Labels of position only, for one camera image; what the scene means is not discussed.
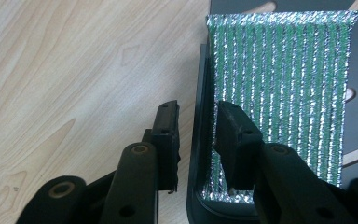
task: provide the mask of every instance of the light wood surface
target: light wood surface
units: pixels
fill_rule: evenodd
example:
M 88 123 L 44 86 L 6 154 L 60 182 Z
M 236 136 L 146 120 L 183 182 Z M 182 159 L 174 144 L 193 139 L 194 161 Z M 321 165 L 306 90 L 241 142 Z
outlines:
M 179 189 L 159 223 L 188 223 L 186 183 L 208 0 L 0 0 L 0 223 L 47 181 L 90 183 L 181 106 Z

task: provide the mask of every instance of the tabletop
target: tabletop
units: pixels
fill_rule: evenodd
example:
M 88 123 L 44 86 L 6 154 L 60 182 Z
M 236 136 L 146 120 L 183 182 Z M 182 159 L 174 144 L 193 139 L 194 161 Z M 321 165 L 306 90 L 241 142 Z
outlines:
M 87 183 L 177 100 L 178 192 L 159 223 L 188 223 L 186 188 L 207 0 L 0 0 L 0 223 L 60 175 Z

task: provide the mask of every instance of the wooden table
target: wooden table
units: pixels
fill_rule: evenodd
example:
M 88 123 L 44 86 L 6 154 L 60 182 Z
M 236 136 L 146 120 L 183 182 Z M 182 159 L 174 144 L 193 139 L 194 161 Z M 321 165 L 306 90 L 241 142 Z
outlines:
M 0 0 L 0 223 L 60 175 L 90 183 L 181 106 L 178 192 L 159 222 L 187 223 L 186 188 L 207 0 Z

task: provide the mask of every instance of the wood grain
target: wood grain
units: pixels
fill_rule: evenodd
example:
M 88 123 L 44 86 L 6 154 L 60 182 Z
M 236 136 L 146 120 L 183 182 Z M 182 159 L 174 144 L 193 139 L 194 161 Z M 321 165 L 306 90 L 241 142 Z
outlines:
M 178 193 L 159 222 L 187 223 L 186 183 L 206 0 L 0 0 L 0 223 L 47 181 L 90 183 L 178 100 Z

